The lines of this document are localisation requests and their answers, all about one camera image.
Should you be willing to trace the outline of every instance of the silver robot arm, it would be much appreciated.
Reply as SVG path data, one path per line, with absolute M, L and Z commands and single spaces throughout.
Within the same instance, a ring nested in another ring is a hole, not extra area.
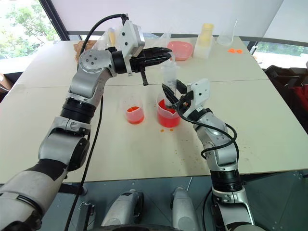
M 177 81 L 177 89 L 184 94 L 178 100 L 174 93 L 165 85 L 163 90 L 167 98 L 176 105 L 181 115 L 192 121 L 218 128 L 228 132 L 226 124 L 218 119 L 210 109 L 203 107 L 209 98 L 209 81 L 201 79 L 197 82 L 183 85 Z M 234 230 L 241 225 L 254 225 L 254 220 L 248 204 L 245 188 L 241 184 L 238 172 L 238 148 L 235 143 L 215 149 L 230 141 L 222 132 L 194 124 L 198 138 L 204 149 L 212 150 L 203 153 L 212 179 L 214 203 L 212 210 L 216 226 L 220 230 Z
M 0 230 L 33 231 L 53 202 L 69 171 L 80 168 L 89 149 L 85 138 L 101 101 L 106 81 L 117 74 L 141 72 L 171 57 L 166 48 L 144 49 L 139 26 L 126 20 L 118 38 L 121 51 L 86 51 L 78 61 L 60 116 L 57 116 L 38 152 L 38 163 L 0 187 Z

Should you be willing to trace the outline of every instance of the clear plastic cup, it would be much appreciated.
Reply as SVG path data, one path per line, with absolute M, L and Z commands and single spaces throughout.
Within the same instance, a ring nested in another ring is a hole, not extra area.
M 130 124 L 139 124 L 144 120 L 142 100 L 136 96 L 129 96 L 122 101 L 126 120 Z
M 167 108 L 165 105 L 164 94 L 157 97 L 157 119 L 160 125 L 166 128 L 174 128 L 180 124 L 181 117 L 174 109 Z
M 230 46 L 233 42 L 234 29 L 237 24 L 237 19 L 232 18 L 226 21 L 225 29 L 217 38 L 217 43 L 222 46 Z

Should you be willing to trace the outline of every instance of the clear glass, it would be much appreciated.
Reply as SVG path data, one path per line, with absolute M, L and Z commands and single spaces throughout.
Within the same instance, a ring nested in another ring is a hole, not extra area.
M 143 103 L 139 96 L 130 95 L 122 99 L 122 110 L 130 124 L 139 124 L 144 120 Z
M 230 46 L 233 42 L 234 29 L 237 24 L 237 19 L 233 18 L 227 21 L 224 30 L 217 38 L 217 43 L 222 46 Z

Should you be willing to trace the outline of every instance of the pink container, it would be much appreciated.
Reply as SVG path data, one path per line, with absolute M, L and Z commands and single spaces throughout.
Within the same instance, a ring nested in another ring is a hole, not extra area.
M 175 60 L 187 60 L 193 53 L 193 46 L 187 42 L 172 41 L 167 48 L 171 49 L 175 55 Z

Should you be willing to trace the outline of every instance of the gray floor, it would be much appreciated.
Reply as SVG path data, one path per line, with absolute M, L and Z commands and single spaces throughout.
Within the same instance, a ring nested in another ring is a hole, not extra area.
M 297 171 L 287 172 L 247 183 L 247 196 L 257 224 L 267 230 L 308 229 L 308 180 L 302 178 L 301 174 L 302 172 Z M 69 230 L 76 230 L 78 207 L 82 202 L 95 204 L 96 213 L 90 218 L 90 226 L 98 227 L 112 202 L 129 189 L 144 193 L 142 223 L 170 226 L 170 194 L 176 187 L 186 188 L 189 180 L 190 178 L 166 178 L 86 183 L 88 193 L 80 197 Z M 193 177 L 188 190 L 199 221 L 202 202 L 210 187 L 210 177 Z M 43 219 L 41 230 L 63 230 L 73 200 L 74 196 L 59 193 Z M 213 230 L 209 207 L 205 220 L 207 229 Z

